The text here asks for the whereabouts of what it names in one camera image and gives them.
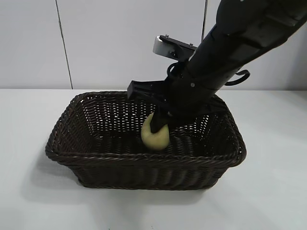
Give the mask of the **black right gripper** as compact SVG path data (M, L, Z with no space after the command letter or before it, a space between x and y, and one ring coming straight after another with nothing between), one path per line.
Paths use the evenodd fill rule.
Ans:
M156 106L151 133L157 133L168 123L187 123L203 115L225 113L228 108L216 93L230 77L230 71L195 77L190 70L179 73L172 68L165 80L131 81L127 94L130 100L140 99Z

